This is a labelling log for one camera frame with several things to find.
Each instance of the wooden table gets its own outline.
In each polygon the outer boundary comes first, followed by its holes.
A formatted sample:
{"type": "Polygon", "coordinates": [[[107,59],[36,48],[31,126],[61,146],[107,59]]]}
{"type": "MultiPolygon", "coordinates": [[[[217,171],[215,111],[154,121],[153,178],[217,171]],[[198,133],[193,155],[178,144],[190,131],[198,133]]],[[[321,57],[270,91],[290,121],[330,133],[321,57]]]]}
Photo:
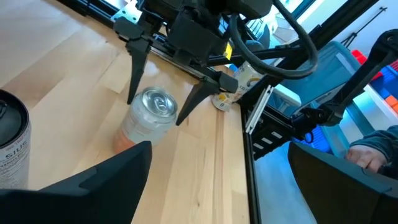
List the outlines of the wooden table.
{"type": "MultiPolygon", "coordinates": [[[[32,121],[29,188],[114,155],[131,58],[114,32],[55,0],[0,1],[0,85],[32,121]]],[[[149,55],[139,86],[162,86],[181,108],[196,80],[149,55]]],[[[202,102],[153,148],[134,223],[249,223],[239,106],[202,102]]]]}

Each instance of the silver can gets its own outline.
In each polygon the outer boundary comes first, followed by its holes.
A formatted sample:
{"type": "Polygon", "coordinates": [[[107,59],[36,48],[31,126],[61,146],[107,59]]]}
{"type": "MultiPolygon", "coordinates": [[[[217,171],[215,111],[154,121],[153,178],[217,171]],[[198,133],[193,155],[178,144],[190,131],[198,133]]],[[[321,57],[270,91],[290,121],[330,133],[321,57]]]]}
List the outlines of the silver can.
{"type": "Polygon", "coordinates": [[[136,95],[116,133],[114,150],[119,153],[142,141],[153,146],[166,135],[177,119],[177,102],[159,87],[148,87],[136,95]]]}
{"type": "Polygon", "coordinates": [[[26,189],[30,121],[24,104],[0,90],[0,189],[26,189]]]}

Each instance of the person's hand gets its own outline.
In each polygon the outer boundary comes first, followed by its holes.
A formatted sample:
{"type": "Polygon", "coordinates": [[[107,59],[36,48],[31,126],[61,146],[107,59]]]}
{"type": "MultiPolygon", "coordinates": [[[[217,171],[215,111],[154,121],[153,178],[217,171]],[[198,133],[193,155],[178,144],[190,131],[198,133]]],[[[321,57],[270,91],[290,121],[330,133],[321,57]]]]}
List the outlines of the person's hand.
{"type": "Polygon", "coordinates": [[[345,155],[345,159],[375,173],[379,170],[380,166],[387,164],[387,159],[383,153],[369,146],[357,145],[351,147],[347,155],[345,155]]]}

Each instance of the black clamp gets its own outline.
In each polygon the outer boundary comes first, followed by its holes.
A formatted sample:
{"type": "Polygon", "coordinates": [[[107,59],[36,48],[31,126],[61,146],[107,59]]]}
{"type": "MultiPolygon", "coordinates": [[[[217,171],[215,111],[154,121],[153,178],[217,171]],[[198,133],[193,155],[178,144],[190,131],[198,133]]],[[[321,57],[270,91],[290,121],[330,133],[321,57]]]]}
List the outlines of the black clamp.
{"type": "MultiPolygon", "coordinates": [[[[132,58],[131,81],[127,98],[127,103],[131,104],[144,74],[147,55],[153,40],[145,34],[143,28],[124,17],[116,20],[113,29],[121,39],[127,42],[126,48],[132,58]]],[[[222,91],[235,93],[238,89],[238,81],[223,72],[214,72],[212,77],[204,77],[200,80],[200,83],[193,86],[178,115],[176,125],[180,125],[206,97],[222,91]]]]}
{"type": "Polygon", "coordinates": [[[138,84],[144,74],[147,56],[150,51],[151,41],[144,35],[144,29],[130,22],[125,17],[120,17],[113,25],[113,30],[124,39],[126,49],[131,55],[132,70],[127,104],[131,104],[136,95],[138,84]]]}

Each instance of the cable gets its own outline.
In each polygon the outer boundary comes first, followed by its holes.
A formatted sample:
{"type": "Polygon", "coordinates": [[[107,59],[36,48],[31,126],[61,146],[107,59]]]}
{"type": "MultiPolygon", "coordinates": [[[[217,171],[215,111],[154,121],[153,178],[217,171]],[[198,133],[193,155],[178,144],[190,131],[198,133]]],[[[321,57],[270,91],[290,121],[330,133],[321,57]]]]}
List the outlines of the cable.
{"type": "Polygon", "coordinates": [[[318,50],[313,44],[310,36],[301,27],[297,21],[292,17],[291,13],[284,7],[284,5],[279,0],[274,0],[275,7],[279,12],[285,17],[286,21],[293,27],[293,29],[298,34],[299,39],[302,41],[303,46],[308,52],[310,68],[304,70],[286,70],[283,68],[273,67],[264,63],[261,59],[255,56],[243,43],[240,33],[238,31],[238,19],[240,19],[239,14],[232,14],[229,25],[231,38],[235,46],[241,51],[243,58],[250,63],[250,65],[256,69],[261,74],[266,74],[276,78],[283,79],[301,79],[309,76],[317,69],[318,65],[318,50]]]}

